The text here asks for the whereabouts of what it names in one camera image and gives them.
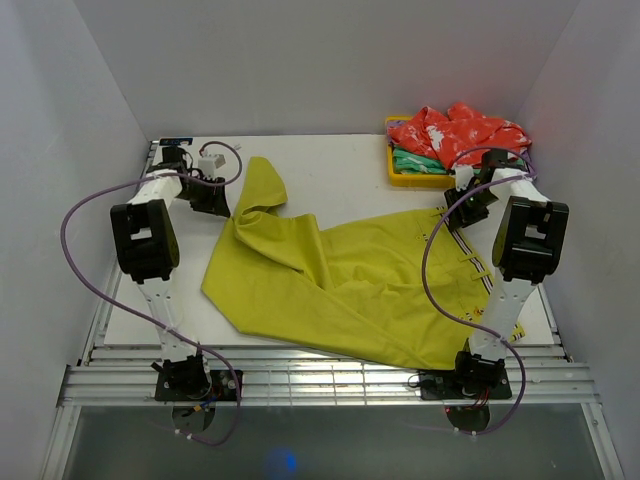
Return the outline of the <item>yellow-green trousers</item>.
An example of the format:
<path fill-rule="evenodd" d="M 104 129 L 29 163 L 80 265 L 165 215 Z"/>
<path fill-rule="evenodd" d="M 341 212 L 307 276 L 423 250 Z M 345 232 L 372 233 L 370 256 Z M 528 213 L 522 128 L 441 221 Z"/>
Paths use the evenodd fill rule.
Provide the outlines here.
<path fill-rule="evenodd" d="M 471 242 L 419 209 L 326 230 L 282 217 L 286 187 L 250 160 L 201 289 L 242 334 L 367 361 L 450 370 L 482 319 L 493 275 Z"/>

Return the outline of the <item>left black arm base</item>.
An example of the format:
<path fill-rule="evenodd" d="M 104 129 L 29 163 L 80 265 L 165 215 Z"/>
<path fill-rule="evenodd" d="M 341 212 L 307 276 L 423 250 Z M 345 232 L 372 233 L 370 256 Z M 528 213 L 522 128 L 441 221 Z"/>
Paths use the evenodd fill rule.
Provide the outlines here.
<path fill-rule="evenodd" d="M 166 376 L 159 374 L 153 399 L 159 402 L 230 401 L 238 398 L 242 387 L 243 372 L 213 369 L 194 375 Z"/>

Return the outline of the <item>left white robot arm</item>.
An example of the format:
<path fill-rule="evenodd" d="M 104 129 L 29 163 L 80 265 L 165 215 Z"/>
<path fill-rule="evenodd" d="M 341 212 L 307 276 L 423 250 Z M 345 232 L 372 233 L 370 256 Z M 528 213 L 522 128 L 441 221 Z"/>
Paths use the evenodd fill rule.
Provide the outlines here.
<path fill-rule="evenodd" d="M 160 162 L 149 167 L 137 193 L 110 210 L 119 266 L 138 286 L 150 316 L 161 324 L 156 331 L 162 361 L 152 367 L 164 386 L 194 400 L 210 392 L 212 376 L 202 351 L 177 338 L 193 339 L 195 334 L 176 299 L 172 274 L 180 251 L 169 207 L 184 200 L 196 212 L 229 217 L 225 179 L 217 174 L 225 163 L 221 153 L 204 151 L 195 159 L 181 146 L 164 146 Z"/>

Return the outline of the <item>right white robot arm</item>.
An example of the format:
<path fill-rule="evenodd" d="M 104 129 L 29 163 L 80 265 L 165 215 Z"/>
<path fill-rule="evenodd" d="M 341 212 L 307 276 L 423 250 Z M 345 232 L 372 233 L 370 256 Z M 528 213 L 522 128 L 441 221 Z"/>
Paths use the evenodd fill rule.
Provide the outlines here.
<path fill-rule="evenodd" d="M 496 273 L 481 327 L 457 354 L 451 373 L 454 390 L 464 397 L 506 383 L 504 342 L 531 293 L 556 271 L 569 220 L 569 207 L 541 194 L 532 171 L 519 166 L 513 152 L 478 150 L 480 172 L 445 192 L 452 233 L 486 219 L 491 204 L 503 205 L 491 256 Z"/>

